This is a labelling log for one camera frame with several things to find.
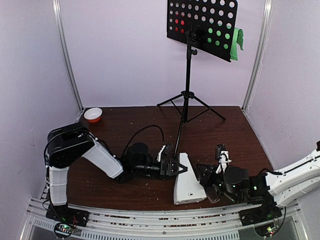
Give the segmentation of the white metronome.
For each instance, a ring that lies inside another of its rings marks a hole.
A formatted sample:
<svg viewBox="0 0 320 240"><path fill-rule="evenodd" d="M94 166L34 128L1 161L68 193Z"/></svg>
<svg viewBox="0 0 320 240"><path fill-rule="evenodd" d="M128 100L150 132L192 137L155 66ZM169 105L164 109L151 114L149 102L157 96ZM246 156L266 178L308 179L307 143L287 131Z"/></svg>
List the white metronome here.
<svg viewBox="0 0 320 240"><path fill-rule="evenodd" d="M173 188L173 204L193 204L204 201L207 198L204 187L200 185L186 152L181 152L178 162L187 167L187 171L179 173L175 178Z"/></svg>

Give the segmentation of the clear metronome cover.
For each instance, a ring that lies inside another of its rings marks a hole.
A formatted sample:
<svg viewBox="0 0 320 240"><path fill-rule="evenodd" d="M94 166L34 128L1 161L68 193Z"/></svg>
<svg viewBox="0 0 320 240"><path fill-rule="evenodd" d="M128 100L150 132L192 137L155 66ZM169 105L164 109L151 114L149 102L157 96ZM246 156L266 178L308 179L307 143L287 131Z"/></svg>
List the clear metronome cover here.
<svg viewBox="0 0 320 240"><path fill-rule="evenodd" d="M207 199L212 203L215 204L221 200L219 196L218 190L214 186L209 186L204 188Z"/></svg>

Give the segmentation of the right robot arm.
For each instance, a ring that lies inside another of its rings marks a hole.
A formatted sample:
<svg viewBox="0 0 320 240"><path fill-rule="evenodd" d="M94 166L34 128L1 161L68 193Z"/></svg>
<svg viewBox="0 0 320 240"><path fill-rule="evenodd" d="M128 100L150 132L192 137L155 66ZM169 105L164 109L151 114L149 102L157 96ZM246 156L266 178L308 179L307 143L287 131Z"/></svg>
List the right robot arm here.
<svg viewBox="0 0 320 240"><path fill-rule="evenodd" d="M268 220L276 207L286 207L293 200L320 185L320 149L317 147L306 157L278 170L263 168L251 176L247 168L231 164L224 144L215 148L217 164L198 163L197 180L213 203L222 196L233 203L262 204L256 210L259 220Z"/></svg>

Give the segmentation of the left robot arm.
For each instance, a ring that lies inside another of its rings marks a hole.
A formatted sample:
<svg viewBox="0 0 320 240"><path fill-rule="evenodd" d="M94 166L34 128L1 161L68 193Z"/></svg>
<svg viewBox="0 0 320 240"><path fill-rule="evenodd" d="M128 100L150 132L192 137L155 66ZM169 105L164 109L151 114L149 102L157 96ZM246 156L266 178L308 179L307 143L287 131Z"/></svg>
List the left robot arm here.
<svg viewBox="0 0 320 240"><path fill-rule="evenodd" d="M66 207L67 184L69 170L77 161L90 162L108 178L121 184L137 176L165 180L189 169L168 156L171 148L172 144L163 142L159 152L152 156L146 143L133 142L130 138L121 155L116 156L104 140L80 122L50 131L43 157L53 215L61 222L72 218L71 209Z"/></svg>

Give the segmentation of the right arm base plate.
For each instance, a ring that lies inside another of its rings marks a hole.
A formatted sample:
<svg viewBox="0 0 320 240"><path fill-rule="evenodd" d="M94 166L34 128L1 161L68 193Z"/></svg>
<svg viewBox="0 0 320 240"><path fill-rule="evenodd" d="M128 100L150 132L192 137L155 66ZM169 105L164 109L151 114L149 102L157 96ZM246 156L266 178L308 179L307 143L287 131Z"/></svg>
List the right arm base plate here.
<svg viewBox="0 0 320 240"><path fill-rule="evenodd" d="M249 226L259 224L262 222L270 221L282 216L282 210L280 208L264 208L256 207L252 209L241 210L239 212L239 218L242 226Z"/></svg>

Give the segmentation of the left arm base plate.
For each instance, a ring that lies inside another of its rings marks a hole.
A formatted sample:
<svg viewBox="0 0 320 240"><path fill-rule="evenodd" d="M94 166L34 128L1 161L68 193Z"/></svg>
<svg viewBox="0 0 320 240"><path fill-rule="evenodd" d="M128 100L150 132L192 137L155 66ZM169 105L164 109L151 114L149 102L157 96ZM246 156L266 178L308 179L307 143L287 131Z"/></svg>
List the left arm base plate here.
<svg viewBox="0 0 320 240"><path fill-rule="evenodd" d="M86 227L89 215L90 213L85 210L74 208L67 208L67 210L57 210L53 208L46 212L45 217L72 226Z"/></svg>

